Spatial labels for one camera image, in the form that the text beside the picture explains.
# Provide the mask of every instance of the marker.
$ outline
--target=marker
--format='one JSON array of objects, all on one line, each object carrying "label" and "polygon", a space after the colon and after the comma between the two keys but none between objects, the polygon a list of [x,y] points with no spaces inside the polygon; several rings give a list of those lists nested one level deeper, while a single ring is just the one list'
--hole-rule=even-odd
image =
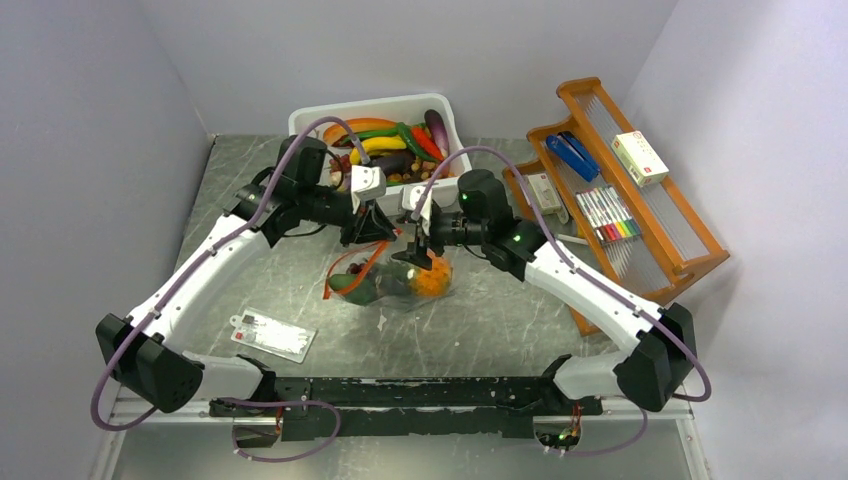
[{"label": "marker", "polygon": [[607,213],[604,208],[601,207],[601,204],[598,202],[598,192],[596,192],[594,189],[589,190],[587,197],[588,200],[592,203],[592,205],[594,205],[595,208],[598,209],[598,216],[601,217],[601,220],[604,223],[604,226],[602,228],[606,229],[607,234],[610,236],[610,238],[612,238],[613,240],[619,240],[621,238],[621,234],[618,233],[618,230],[616,230],[615,227],[612,226],[612,224],[614,224],[615,222],[613,221],[612,217],[609,216],[609,213]]},{"label": "marker", "polygon": [[627,224],[627,217],[625,217],[621,209],[616,205],[616,202],[612,200],[612,197],[609,195],[609,188],[602,188],[599,192],[601,194],[601,200],[609,207],[610,212],[612,212],[613,218],[616,220],[616,225],[624,231],[624,238],[630,238],[636,235],[636,232],[633,232],[630,229],[630,226]]},{"label": "marker", "polygon": [[627,208],[627,204],[621,200],[621,196],[618,195],[618,191],[616,189],[610,189],[610,194],[613,196],[614,200],[621,207],[621,210],[627,215],[627,218],[630,219],[630,226],[636,229],[636,235],[642,234],[642,229],[639,227],[639,224],[636,223],[636,219],[633,217],[633,214],[630,213],[630,209]]},{"label": "marker", "polygon": [[618,214],[618,211],[615,209],[615,206],[610,203],[609,199],[604,194],[604,190],[606,190],[606,187],[601,187],[598,189],[598,202],[601,204],[601,206],[604,207],[604,209],[606,209],[607,213],[609,213],[609,215],[612,217],[612,221],[615,222],[615,228],[616,230],[618,230],[618,233],[621,234],[621,238],[629,238],[631,236],[631,233],[629,230],[627,230],[627,225],[624,223],[624,219],[621,218],[621,216]]},{"label": "marker", "polygon": [[595,216],[595,212],[589,204],[586,202],[586,199],[583,197],[583,193],[578,193],[574,196],[577,200],[577,203],[580,205],[580,208],[583,210],[583,213],[586,215],[586,220],[589,221],[589,225],[591,225],[592,229],[595,230],[595,234],[598,236],[598,239],[602,242],[608,242],[609,240],[601,233],[600,222],[598,221],[598,217]]},{"label": "marker", "polygon": [[609,200],[610,204],[612,204],[613,209],[618,213],[618,216],[624,222],[624,225],[627,227],[627,231],[630,232],[631,237],[635,237],[639,235],[639,229],[636,227],[636,222],[633,221],[633,218],[630,217],[630,214],[624,210],[624,207],[621,205],[621,202],[615,200],[613,196],[613,191],[615,188],[610,186],[609,189],[605,190],[604,196]]}]

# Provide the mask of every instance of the plastic vegetable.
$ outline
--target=plastic vegetable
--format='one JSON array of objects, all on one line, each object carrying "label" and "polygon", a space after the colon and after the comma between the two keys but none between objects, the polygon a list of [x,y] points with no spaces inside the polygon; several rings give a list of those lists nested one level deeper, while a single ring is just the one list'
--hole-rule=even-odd
[{"label": "plastic vegetable", "polygon": [[[375,137],[362,142],[362,148],[365,149],[365,153],[370,154],[378,150],[405,150],[406,143],[400,137]],[[350,163],[351,165],[359,165],[361,162],[359,150],[354,148],[350,152]]]},{"label": "plastic vegetable", "polygon": [[375,158],[371,165],[380,167],[387,177],[403,173],[415,162],[415,154],[409,150],[400,150],[385,157]]},{"label": "plastic vegetable", "polygon": [[[356,281],[356,277],[357,275],[353,273],[336,273],[330,276],[327,284],[334,292],[338,292],[352,285]],[[354,287],[353,291],[342,296],[354,305],[368,305],[379,298],[377,295],[377,286],[370,280],[363,280],[359,285]]]},{"label": "plastic vegetable", "polygon": [[445,157],[442,156],[442,152],[439,150],[439,147],[430,140],[430,137],[424,133],[424,129],[421,127],[412,127],[410,128],[412,131],[412,136],[415,137],[415,141],[418,142],[418,145],[421,145],[421,148],[427,151],[431,157],[435,158],[438,161],[442,161]]},{"label": "plastic vegetable", "polygon": [[427,110],[424,112],[424,121],[427,123],[427,129],[430,130],[430,136],[433,137],[433,143],[442,152],[442,158],[447,157],[450,153],[450,142],[448,142],[448,131],[442,116],[435,110]]},{"label": "plastic vegetable", "polygon": [[[359,141],[368,140],[369,138],[374,137],[394,137],[397,135],[397,128],[387,128],[385,130],[368,130],[365,132],[359,132],[356,136],[359,138]],[[353,146],[353,142],[350,141],[347,135],[343,136],[341,140],[336,142],[338,145],[333,145],[334,147],[351,147]]]},{"label": "plastic vegetable", "polygon": [[437,257],[431,251],[427,252],[427,256],[433,260],[433,268],[415,268],[409,286],[420,297],[444,295],[450,287],[453,269],[444,257]]},{"label": "plastic vegetable", "polygon": [[[395,128],[395,122],[384,120],[382,118],[352,118],[347,120],[347,124],[353,129],[354,133],[367,132],[368,130],[387,130]],[[324,143],[334,147],[339,146],[338,142],[347,137],[347,132],[341,125],[333,125],[327,130],[324,130]]]},{"label": "plastic vegetable", "polygon": [[436,159],[431,157],[430,154],[427,153],[421,145],[415,140],[415,135],[412,134],[412,130],[403,122],[398,122],[398,136],[406,142],[407,148],[412,150],[417,157],[420,157],[423,160],[428,160],[431,162],[435,162]]}]

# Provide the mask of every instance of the clear plastic bag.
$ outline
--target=clear plastic bag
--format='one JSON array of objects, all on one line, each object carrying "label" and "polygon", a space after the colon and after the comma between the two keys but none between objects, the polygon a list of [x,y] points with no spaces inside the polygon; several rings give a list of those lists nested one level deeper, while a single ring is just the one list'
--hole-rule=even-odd
[{"label": "clear plastic bag", "polygon": [[360,306],[379,302],[408,310],[448,295],[453,267],[446,258],[428,252],[431,270],[392,259],[394,252],[406,249],[408,240],[375,242],[339,257],[327,272],[324,299],[337,297]]}]

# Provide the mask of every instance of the wooden rack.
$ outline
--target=wooden rack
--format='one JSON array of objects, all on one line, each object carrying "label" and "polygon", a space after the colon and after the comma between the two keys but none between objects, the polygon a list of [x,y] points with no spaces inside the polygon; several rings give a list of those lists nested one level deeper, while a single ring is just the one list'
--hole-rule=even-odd
[{"label": "wooden rack", "polygon": [[[612,139],[635,130],[601,86],[597,78],[565,82],[557,88],[571,115],[561,123],[527,133],[538,159],[518,167],[522,175],[547,172],[571,213],[577,228],[589,242],[601,271],[624,288],[666,305],[712,269],[725,261],[724,250],[698,214],[680,193],[671,176],[661,183],[637,186],[610,149]],[[601,167],[601,174],[586,182],[545,146],[548,135],[573,133]],[[518,183],[509,169],[504,179],[525,217],[532,218]],[[588,220],[574,195],[603,185],[613,185],[627,204],[642,235],[602,244],[591,234]],[[572,309],[582,335],[600,331]]]}]

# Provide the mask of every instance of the white box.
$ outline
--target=white box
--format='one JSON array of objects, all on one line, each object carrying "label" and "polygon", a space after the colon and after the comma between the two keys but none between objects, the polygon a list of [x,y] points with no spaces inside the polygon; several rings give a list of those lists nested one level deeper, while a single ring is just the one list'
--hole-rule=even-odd
[{"label": "white box", "polygon": [[640,187],[659,183],[668,174],[660,156],[638,130],[616,135],[611,146],[627,173]]},{"label": "white box", "polygon": [[[292,112],[289,116],[289,135],[300,133],[310,123],[327,115],[334,115],[347,120],[358,117],[377,117],[396,122],[404,122],[408,125],[424,121],[424,112],[433,109],[442,116],[445,129],[448,132],[450,151],[455,152],[462,148],[459,136],[456,134],[453,110],[450,108],[448,99],[437,93],[424,93],[420,95],[406,95],[402,97],[379,98],[376,100],[363,100],[359,102],[337,103],[335,105],[324,105],[321,107],[301,108]],[[321,138],[324,130],[334,125],[328,123],[318,127],[317,135]],[[350,149],[332,148],[336,153],[347,153]],[[433,185],[433,200],[440,207],[447,207],[456,202],[457,179],[463,173],[471,170],[471,162],[468,155],[462,155],[450,165],[450,171],[455,177],[437,180]],[[377,204],[386,215],[397,215],[401,213],[400,196],[403,187],[395,186],[386,189],[386,195],[377,200]]]}]

